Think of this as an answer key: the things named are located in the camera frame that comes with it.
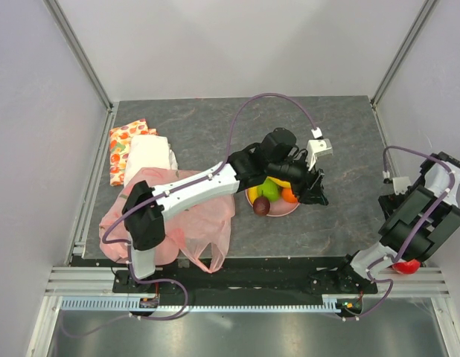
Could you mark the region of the fake orange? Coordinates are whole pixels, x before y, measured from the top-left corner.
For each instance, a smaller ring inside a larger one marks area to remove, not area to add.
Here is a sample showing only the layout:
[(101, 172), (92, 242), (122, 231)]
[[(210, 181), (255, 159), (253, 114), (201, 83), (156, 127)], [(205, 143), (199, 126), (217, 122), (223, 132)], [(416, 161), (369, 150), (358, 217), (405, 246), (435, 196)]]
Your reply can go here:
[(290, 187), (284, 187), (281, 190), (281, 198), (288, 203), (297, 203), (298, 199), (294, 195), (292, 189)]

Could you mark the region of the yellow fake mango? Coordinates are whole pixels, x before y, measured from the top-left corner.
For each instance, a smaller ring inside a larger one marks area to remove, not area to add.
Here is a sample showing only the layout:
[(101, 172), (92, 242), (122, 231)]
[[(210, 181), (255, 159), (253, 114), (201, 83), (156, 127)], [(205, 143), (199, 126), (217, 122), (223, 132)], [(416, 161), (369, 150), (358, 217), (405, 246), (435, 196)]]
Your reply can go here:
[(273, 182), (275, 182), (278, 186), (283, 187), (283, 188), (291, 188), (291, 183), (288, 181), (283, 181), (278, 178), (273, 178), (269, 177), (269, 179)]

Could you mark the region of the green fake pear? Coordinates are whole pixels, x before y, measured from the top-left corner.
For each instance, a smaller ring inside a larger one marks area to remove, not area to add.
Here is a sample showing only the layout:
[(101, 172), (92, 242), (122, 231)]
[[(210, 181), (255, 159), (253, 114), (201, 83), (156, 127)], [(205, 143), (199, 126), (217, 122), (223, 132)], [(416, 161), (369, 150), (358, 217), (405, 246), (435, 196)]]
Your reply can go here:
[(280, 199), (280, 187), (270, 178), (257, 186), (257, 195), (266, 197), (270, 202), (275, 202)]

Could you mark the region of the yellow fake banana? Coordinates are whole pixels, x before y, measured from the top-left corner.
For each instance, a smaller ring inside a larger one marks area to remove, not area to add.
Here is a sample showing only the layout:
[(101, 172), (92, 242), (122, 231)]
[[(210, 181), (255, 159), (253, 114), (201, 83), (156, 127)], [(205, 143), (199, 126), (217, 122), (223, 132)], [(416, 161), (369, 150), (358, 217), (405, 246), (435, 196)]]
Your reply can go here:
[(248, 194), (248, 198), (251, 204), (253, 204), (255, 200), (261, 196), (258, 186), (250, 187), (247, 190), (247, 194)]

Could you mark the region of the red fake fruit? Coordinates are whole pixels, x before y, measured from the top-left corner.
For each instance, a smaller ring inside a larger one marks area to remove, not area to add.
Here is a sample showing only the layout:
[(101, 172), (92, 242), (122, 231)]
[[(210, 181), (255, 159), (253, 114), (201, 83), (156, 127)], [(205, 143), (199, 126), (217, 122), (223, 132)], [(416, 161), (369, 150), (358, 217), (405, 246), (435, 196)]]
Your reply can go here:
[(399, 262), (392, 265), (392, 269), (399, 274), (414, 274), (421, 267), (421, 263), (417, 260), (407, 262)]

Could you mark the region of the pink plastic bag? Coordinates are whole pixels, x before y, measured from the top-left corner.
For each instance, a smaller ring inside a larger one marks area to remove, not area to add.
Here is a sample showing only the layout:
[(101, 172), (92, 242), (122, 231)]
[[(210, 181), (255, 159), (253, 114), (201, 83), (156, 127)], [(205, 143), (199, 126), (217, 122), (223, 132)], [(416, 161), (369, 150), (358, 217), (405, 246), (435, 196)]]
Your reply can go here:
[[(149, 186), (170, 184), (195, 175), (191, 170), (166, 170), (156, 167), (140, 169), (127, 182), (112, 207), (99, 224), (99, 237), (121, 217), (124, 203), (135, 183)], [(231, 218), (235, 215), (231, 195), (217, 197), (182, 211), (165, 223), (166, 236), (155, 250), (155, 264), (172, 263), (180, 253), (204, 272), (212, 274), (223, 265), (229, 251)]]

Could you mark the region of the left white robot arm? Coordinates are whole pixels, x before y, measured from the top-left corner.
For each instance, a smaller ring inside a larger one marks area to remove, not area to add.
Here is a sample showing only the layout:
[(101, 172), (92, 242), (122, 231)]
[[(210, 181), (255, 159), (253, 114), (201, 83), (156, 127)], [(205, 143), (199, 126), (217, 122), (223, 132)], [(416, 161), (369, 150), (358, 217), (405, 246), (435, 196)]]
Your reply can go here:
[(145, 181), (134, 184), (122, 210), (131, 240), (130, 285), (138, 292), (154, 287), (155, 250), (164, 240), (164, 224), (195, 205), (258, 186), (267, 177), (290, 183), (301, 204), (327, 205), (324, 173), (316, 168), (316, 161), (332, 152), (330, 141), (324, 138), (312, 139), (305, 149), (299, 149), (291, 131), (277, 128), (260, 143), (250, 144), (196, 175), (155, 187)]

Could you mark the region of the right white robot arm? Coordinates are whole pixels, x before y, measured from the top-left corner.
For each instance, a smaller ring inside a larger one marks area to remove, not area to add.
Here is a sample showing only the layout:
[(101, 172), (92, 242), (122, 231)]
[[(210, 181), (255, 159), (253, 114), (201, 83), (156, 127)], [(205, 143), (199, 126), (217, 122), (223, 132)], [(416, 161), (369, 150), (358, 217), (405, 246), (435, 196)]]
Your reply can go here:
[(333, 273), (340, 292), (372, 283), (380, 271), (396, 263), (428, 260), (460, 227), (460, 161), (445, 152), (425, 155), (406, 149), (425, 158), (419, 177), (411, 183), (407, 177), (391, 177), (388, 151), (383, 151), (383, 180), (394, 192), (378, 199), (386, 218), (378, 231), (380, 241), (358, 251)]

